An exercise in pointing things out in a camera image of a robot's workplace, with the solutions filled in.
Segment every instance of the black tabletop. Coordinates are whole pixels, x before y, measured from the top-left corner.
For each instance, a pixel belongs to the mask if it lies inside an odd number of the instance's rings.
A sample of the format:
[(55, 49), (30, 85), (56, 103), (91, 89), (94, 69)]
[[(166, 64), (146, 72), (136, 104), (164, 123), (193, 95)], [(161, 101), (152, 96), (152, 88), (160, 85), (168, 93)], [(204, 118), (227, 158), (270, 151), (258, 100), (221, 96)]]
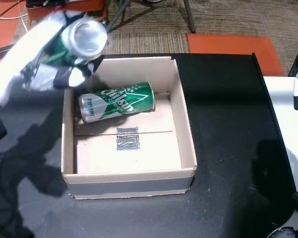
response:
[(16, 85), (1, 112), (0, 238), (263, 238), (288, 219), (295, 186), (254, 56), (171, 56), (198, 160), (191, 190), (74, 200), (59, 168), (63, 93)]

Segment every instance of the green soda can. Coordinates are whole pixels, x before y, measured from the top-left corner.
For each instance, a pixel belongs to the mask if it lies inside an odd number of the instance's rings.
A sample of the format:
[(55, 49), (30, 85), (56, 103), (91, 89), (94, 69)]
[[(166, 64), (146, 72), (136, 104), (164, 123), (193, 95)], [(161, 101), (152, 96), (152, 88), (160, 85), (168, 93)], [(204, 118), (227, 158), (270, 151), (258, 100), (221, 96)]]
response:
[(88, 123), (151, 110), (154, 108), (154, 95), (147, 82), (83, 94), (78, 103), (83, 122)]

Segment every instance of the can lid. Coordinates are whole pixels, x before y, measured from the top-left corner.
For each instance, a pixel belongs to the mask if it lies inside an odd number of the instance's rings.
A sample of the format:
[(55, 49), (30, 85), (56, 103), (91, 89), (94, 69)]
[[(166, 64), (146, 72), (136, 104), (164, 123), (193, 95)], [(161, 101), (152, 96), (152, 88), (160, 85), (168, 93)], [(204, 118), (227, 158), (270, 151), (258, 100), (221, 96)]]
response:
[(107, 32), (104, 26), (91, 18), (76, 21), (70, 31), (71, 45), (83, 58), (95, 59), (102, 54), (107, 42)]

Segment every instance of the carpet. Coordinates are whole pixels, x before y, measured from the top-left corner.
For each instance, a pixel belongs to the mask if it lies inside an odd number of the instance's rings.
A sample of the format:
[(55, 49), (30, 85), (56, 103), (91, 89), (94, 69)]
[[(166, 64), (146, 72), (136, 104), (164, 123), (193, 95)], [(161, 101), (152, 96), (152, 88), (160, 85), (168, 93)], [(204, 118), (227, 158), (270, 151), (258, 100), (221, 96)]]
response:
[[(190, 0), (197, 33), (270, 37), (287, 74), (298, 53), (298, 0)], [(117, 2), (108, 0), (109, 18)], [(15, 39), (22, 35), (21, 26)], [(110, 33), (107, 54), (188, 53), (181, 0), (134, 0)]]

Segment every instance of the cardboard box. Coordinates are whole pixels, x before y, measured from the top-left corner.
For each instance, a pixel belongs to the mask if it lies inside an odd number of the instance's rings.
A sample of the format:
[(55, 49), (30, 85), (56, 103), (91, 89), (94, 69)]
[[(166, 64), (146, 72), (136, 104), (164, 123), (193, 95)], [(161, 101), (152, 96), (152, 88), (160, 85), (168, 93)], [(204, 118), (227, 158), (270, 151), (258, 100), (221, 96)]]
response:
[(64, 94), (62, 174), (76, 199), (185, 193), (197, 162), (176, 61), (105, 59), (97, 70), (110, 88), (148, 81), (155, 110), (83, 124)]

